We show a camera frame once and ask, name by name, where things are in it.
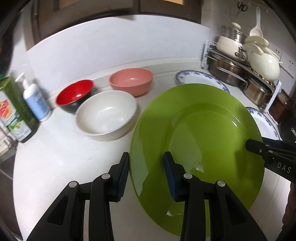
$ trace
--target dish soap bottle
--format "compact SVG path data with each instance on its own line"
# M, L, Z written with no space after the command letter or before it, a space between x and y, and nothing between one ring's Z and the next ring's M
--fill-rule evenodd
M23 98L36 118L39 121L46 121L52 112L38 86L36 84L30 84L29 80L25 78L24 72L15 81L22 82L24 88Z
M12 77L0 81L0 120L22 143L29 140L39 127L38 120L25 103Z

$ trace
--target stainless steel pot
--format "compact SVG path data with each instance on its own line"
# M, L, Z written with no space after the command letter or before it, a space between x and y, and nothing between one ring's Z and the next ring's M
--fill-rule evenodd
M248 85L247 81L241 77L244 76L244 70L241 67L216 54L213 54L213 57L208 56L208 58L213 60L209 72L214 77L234 87Z
M227 26L222 26L222 36L235 40L241 44L244 43L244 40L247 37L241 31Z
M245 96L258 107L265 108L272 91L253 76L248 76L247 81L248 86L243 89Z

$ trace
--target blue label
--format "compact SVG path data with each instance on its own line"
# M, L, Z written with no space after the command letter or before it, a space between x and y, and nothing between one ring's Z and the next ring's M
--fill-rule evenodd
M25 101L38 120L44 119L50 111L50 108L40 90L37 90L28 99L25 99Z

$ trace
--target wall socket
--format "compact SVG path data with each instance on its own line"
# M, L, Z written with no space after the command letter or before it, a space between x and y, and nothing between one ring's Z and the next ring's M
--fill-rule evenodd
M296 76L296 61L290 57L285 51L281 56L281 66L286 70L293 78Z
M268 46L268 48L270 48L272 51L274 51L280 58L281 58L281 56L282 56L282 53L283 53L283 51L282 51L282 49L281 48L279 48L278 46L276 46L274 43L272 43L272 42L269 42L269 46Z

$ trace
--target red and black bowl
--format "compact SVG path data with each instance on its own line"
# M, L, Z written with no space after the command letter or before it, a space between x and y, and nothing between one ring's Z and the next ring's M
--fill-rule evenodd
M63 89L56 98L57 106L64 111L75 114L78 107L91 97L94 83L91 80L80 80Z

